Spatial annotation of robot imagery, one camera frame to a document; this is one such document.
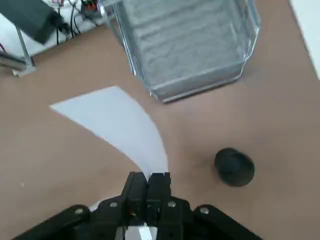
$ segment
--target cardboard surface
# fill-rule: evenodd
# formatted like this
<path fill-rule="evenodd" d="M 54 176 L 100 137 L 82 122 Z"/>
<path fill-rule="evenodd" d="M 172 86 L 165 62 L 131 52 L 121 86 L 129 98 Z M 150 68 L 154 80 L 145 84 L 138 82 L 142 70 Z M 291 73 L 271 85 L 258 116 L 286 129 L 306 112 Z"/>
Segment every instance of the cardboard surface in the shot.
<path fill-rule="evenodd" d="M 261 35 L 236 84 L 172 104 L 144 90 L 107 28 L 83 34 L 35 61 L 37 71 L 0 80 L 0 238 L 9 239 L 75 203 L 122 190 L 124 154 L 48 106 L 117 85 L 155 122 L 172 193 L 212 204 L 263 239 L 320 236 L 320 83 L 287 0 L 257 0 Z M 254 161 L 253 181 L 224 185 L 217 151 Z"/>

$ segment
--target black cable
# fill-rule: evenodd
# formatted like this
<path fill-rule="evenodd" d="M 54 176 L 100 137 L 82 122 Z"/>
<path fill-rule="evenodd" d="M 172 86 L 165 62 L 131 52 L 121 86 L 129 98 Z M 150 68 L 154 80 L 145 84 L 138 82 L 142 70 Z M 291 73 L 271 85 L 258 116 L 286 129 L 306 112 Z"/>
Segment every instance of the black cable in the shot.
<path fill-rule="evenodd" d="M 4 48 L 4 46 L 0 43 L 0 49 L 2 49 L 2 51 L 4 51 L 5 53 L 7 53 L 6 52 L 6 49 Z"/>
<path fill-rule="evenodd" d="M 74 22 L 74 26 L 75 26 L 76 30 L 78 31 L 78 34 L 81 34 L 81 32 L 77 26 L 77 23 L 76 23 L 76 16 L 73 17 L 73 22 Z"/>
<path fill-rule="evenodd" d="M 74 13 L 75 13 L 75 6 L 72 5 L 72 11 L 71 11 L 71 17 L 70 17 L 70 28 L 71 28 L 71 36 L 74 37 L 75 36 L 75 33 L 74 33 L 74 29 L 72 27 L 72 19 L 73 19 L 73 16 L 74 16 Z"/>
<path fill-rule="evenodd" d="M 60 7 L 58 8 L 58 14 L 61 17 Z M 58 28 L 56 28 L 56 44 L 59 45 L 59 29 Z"/>

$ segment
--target electronic device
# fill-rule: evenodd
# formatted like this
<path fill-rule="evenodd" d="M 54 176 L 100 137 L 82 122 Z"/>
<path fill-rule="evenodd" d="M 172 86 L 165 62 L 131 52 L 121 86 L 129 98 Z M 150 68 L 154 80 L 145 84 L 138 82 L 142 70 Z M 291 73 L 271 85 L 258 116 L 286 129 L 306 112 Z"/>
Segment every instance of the electronic device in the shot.
<path fill-rule="evenodd" d="M 56 29 L 66 35 L 71 31 L 63 17 L 41 0 L 0 0 L 0 13 L 42 44 Z"/>

